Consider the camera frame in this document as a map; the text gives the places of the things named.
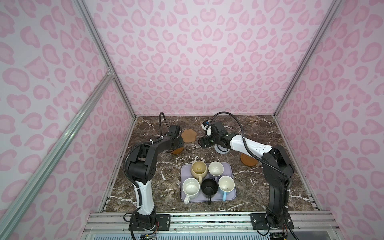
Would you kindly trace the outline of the brown wooden saucer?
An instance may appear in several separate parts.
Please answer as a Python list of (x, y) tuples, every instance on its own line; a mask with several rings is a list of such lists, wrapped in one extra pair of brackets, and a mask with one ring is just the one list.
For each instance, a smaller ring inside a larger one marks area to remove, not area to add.
[(252, 158), (244, 153), (241, 153), (240, 155), (240, 160), (241, 162), (245, 165), (245, 166), (248, 166), (248, 167), (253, 167), (253, 166), (256, 166), (258, 164), (258, 160), (256, 160), (255, 158)]
[(185, 149), (184, 147), (178, 148), (178, 149), (172, 151), (171, 154), (178, 155), (178, 154), (182, 153), (184, 151), (184, 149)]

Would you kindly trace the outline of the blue woven round coaster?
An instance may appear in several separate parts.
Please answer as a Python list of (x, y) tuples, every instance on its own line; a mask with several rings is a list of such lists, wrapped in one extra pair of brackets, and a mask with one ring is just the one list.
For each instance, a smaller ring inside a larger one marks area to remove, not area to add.
[(215, 145), (215, 151), (221, 155), (225, 155), (230, 152), (230, 149), (221, 147), (220, 145)]

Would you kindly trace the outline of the paw shaped cork coaster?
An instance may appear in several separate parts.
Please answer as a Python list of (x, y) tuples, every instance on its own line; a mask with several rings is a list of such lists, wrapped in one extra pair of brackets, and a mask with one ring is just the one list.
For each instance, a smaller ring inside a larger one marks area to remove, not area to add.
[(196, 141), (197, 132), (193, 129), (186, 129), (182, 132), (182, 138), (184, 143), (193, 143)]

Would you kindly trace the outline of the small white cup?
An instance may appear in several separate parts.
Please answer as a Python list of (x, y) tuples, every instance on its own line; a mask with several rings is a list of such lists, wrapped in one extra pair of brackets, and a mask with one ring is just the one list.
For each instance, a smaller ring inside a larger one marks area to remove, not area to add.
[(224, 166), (220, 162), (212, 162), (208, 166), (209, 173), (218, 178), (224, 173)]

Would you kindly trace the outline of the beige ceramic mug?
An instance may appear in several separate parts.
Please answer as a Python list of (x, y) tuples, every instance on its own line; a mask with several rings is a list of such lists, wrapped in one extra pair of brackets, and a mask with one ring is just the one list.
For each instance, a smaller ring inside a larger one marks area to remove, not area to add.
[(208, 174), (207, 165), (203, 161), (194, 162), (191, 166), (191, 174), (200, 184), (202, 184), (204, 178)]

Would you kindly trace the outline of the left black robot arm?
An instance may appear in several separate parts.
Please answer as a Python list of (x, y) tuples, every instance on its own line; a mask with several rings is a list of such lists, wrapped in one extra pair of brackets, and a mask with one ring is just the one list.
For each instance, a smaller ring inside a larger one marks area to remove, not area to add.
[(134, 185), (138, 214), (150, 216), (154, 213), (152, 179), (156, 173), (158, 155), (164, 151), (173, 152), (183, 147), (182, 137), (165, 135), (136, 144), (129, 151), (123, 170), (126, 178)]

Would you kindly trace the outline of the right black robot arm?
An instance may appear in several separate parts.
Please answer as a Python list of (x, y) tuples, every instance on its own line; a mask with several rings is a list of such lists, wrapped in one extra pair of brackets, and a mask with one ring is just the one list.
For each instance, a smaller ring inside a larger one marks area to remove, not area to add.
[(263, 167), (264, 178), (270, 186), (266, 208), (266, 224), (280, 228), (288, 212), (288, 201), (295, 168), (281, 145), (274, 147), (249, 140), (241, 134), (229, 133), (220, 121), (204, 121), (205, 136), (198, 140), (205, 149), (217, 146), (220, 150), (233, 150), (258, 160)]

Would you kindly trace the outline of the lavender silicone tray mat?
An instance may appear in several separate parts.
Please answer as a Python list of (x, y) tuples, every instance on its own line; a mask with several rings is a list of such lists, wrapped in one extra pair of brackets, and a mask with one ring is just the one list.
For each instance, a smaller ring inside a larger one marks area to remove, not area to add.
[(181, 168), (181, 199), (185, 204), (193, 202), (231, 201), (237, 192), (228, 163), (196, 162)]

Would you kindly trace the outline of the black mug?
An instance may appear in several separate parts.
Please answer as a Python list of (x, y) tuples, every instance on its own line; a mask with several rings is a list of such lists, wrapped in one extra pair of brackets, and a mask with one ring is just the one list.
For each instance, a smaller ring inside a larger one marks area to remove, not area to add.
[(201, 184), (201, 190), (207, 198), (207, 204), (211, 205), (212, 197), (218, 192), (218, 183), (214, 179), (205, 179)]

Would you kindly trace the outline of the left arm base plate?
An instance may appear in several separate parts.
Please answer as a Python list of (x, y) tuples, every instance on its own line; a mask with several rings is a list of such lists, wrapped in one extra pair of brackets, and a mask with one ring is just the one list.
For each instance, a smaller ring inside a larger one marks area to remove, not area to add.
[(171, 215), (141, 215), (134, 214), (133, 222), (129, 226), (130, 231), (153, 232), (168, 231), (170, 229)]

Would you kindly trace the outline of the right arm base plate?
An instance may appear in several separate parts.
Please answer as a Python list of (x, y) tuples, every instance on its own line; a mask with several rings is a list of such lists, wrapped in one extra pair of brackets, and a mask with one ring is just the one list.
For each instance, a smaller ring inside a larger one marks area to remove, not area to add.
[(268, 215), (267, 213), (251, 213), (250, 219), (253, 230), (293, 230), (295, 228), (293, 220), (288, 213), (277, 218), (273, 215)]

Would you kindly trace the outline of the aluminium front rail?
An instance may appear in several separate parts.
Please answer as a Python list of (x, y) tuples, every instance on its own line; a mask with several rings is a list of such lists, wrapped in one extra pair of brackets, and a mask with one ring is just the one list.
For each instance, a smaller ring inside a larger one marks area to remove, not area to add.
[[(290, 212), (290, 224), (301, 240), (342, 240), (334, 216), (329, 211)], [(124, 213), (91, 214), (82, 240), (130, 240), (129, 218)], [(268, 240), (267, 230), (253, 227), (251, 212), (171, 213), (165, 230), (158, 229), (154, 240)]]

